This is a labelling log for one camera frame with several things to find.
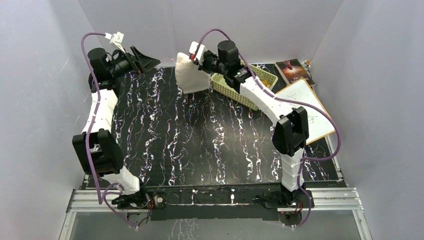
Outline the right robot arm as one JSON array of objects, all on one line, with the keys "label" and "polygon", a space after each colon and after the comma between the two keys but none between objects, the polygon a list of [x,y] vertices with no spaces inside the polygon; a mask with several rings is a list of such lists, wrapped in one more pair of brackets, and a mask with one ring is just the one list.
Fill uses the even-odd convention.
[{"label": "right robot arm", "polygon": [[250,64],[241,60],[236,44],[224,40],[217,45],[218,53],[198,44],[191,51],[190,58],[200,71],[220,74],[226,84],[238,94],[253,102],[272,122],[274,132],[272,143],[280,153],[281,184],[277,193],[264,195],[267,201],[279,201],[288,207],[295,207],[302,199],[303,176],[302,157],[309,138],[308,114],[304,107],[293,108],[279,101],[266,87]]}]

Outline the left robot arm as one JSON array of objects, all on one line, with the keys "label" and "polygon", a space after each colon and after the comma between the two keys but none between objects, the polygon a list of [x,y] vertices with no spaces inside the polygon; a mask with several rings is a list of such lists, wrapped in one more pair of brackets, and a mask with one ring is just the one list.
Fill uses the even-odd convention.
[{"label": "left robot arm", "polygon": [[82,132],[73,136],[72,145],[87,175],[115,184],[121,196],[112,200],[118,209],[145,208],[152,200],[145,183],[124,165],[122,150],[112,135],[115,107],[118,103],[118,79],[127,73],[145,74],[160,60],[131,46],[131,53],[119,49],[112,54],[97,47],[87,54],[93,73],[88,77],[92,104]]}]

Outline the light green plastic basket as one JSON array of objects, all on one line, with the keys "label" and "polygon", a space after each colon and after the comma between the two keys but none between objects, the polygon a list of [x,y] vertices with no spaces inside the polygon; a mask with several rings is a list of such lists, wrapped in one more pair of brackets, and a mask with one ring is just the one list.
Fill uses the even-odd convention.
[{"label": "light green plastic basket", "polygon": [[261,64],[260,67],[250,64],[250,68],[255,73],[256,77],[250,77],[246,80],[245,83],[240,85],[240,93],[237,93],[234,89],[229,87],[223,75],[214,73],[210,77],[211,85],[214,91],[217,91],[226,97],[254,110],[257,111],[265,105],[264,100],[260,100],[260,97],[265,97],[263,88],[265,87],[260,79],[267,79],[270,84],[269,92],[278,82],[278,77],[270,72],[267,69],[263,68]]}]

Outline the cream white towel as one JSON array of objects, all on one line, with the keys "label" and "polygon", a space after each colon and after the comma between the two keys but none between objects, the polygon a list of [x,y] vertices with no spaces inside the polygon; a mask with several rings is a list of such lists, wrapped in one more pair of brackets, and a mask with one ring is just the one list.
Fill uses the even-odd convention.
[{"label": "cream white towel", "polygon": [[205,91],[210,87],[210,76],[198,70],[197,65],[183,52],[177,53],[175,80],[184,94]]}]

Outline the brown and yellow towel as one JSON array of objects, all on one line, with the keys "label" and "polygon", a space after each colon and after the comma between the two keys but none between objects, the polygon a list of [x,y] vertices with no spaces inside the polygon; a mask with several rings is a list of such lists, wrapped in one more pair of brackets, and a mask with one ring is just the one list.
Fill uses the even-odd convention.
[{"label": "brown and yellow towel", "polygon": [[269,82],[268,82],[268,80],[267,79],[265,79],[265,78],[261,78],[260,79],[260,81],[263,83],[263,85],[266,87],[266,88],[270,88],[270,84],[269,84]]}]

